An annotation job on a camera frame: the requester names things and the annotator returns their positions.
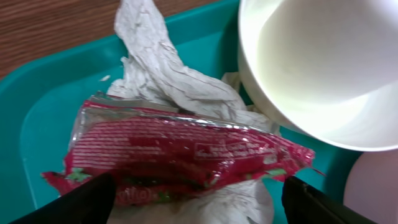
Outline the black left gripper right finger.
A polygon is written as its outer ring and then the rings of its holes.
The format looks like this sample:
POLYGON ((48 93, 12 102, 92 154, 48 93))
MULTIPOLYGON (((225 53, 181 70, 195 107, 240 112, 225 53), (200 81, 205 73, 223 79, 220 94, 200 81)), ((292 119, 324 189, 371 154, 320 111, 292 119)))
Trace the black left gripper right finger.
POLYGON ((284 182, 282 205, 288 224, 376 224, 295 176, 284 182))

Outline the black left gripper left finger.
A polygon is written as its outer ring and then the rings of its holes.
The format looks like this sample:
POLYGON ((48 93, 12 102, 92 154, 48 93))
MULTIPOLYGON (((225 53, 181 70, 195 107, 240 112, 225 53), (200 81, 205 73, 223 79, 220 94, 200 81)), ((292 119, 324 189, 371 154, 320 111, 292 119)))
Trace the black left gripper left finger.
POLYGON ((111 174, 101 174, 46 206, 11 224, 106 223, 113 209, 116 183, 111 174))

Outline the white napkin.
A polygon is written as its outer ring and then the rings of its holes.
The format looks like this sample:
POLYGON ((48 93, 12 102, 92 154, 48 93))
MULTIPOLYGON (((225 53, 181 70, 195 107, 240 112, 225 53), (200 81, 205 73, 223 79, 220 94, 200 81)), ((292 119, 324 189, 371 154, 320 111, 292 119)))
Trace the white napkin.
MULTIPOLYGON (((108 94, 141 98, 198 114, 277 133, 265 115, 247 107, 229 84, 183 64, 169 39, 164 18, 152 1, 122 1, 114 29, 127 48, 124 75, 108 94)), ((274 206, 260 180, 227 186, 180 203, 116 208, 110 223, 271 223, 274 206)))

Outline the red snack wrapper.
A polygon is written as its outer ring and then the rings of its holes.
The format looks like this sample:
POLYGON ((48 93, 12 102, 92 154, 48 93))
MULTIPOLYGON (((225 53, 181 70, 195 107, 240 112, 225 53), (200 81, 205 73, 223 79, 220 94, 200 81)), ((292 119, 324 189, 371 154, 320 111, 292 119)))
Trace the red snack wrapper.
POLYGON ((79 110, 62 172, 42 177, 61 195, 104 173, 117 205, 198 197, 311 167, 313 150, 241 123, 99 92, 79 110))

